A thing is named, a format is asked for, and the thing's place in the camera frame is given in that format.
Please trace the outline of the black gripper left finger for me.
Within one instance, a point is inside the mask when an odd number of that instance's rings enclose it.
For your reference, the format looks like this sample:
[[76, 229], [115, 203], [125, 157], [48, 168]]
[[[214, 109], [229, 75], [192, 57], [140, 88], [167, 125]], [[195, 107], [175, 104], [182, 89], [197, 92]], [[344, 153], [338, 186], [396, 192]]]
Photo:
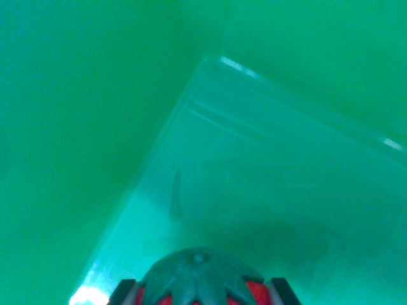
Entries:
[[139, 282], [135, 279], [123, 279], [119, 282], [111, 296], [108, 305], [136, 304]]

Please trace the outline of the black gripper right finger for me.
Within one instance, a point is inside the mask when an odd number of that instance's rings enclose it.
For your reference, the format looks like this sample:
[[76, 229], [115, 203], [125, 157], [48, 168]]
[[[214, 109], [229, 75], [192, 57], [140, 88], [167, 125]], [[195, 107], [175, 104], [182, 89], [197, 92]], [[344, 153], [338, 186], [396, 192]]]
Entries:
[[301, 305], [289, 282], [283, 277], [271, 278], [265, 283], [273, 305]]

